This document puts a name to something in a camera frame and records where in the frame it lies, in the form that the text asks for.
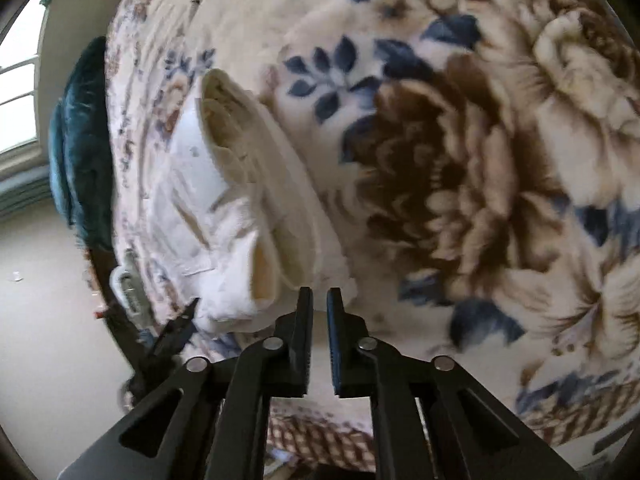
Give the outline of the white pants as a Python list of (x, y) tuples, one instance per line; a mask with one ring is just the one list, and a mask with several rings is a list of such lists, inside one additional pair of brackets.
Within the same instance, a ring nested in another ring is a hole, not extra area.
[(209, 336), (254, 332), (304, 287), (358, 294), (305, 165), (268, 110), (222, 70), (183, 105), (146, 214), (150, 257)]

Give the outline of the teal folded quilt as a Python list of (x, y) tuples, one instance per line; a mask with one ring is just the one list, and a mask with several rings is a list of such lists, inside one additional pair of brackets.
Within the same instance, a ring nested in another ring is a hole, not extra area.
[(112, 248), (114, 167), (105, 91), (106, 38), (94, 38), (67, 79), (49, 126), (55, 208), (89, 248)]

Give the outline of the window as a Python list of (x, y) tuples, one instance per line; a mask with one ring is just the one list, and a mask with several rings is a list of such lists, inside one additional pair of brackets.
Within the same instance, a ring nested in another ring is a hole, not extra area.
[(48, 1), (28, 0), (1, 43), (1, 153), (37, 139), (36, 71)]

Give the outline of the floral bed blanket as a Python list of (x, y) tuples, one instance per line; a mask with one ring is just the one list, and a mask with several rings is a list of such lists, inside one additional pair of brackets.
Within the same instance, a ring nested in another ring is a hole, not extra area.
[(606, 0), (122, 0), (106, 43), (115, 250), (179, 304), (146, 214), (210, 70), (305, 165), (358, 294), (586, 479), (639, 423), (639, 51)]

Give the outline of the light green folded garment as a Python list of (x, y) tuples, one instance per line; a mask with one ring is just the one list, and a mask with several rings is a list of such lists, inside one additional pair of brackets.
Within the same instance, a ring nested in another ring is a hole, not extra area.
[(131, 323), (138, 330), (150, 330), (154, 326), (151, 301), (146, 296), (136, 255), (131, 248), (111, 272), (110, 286)]

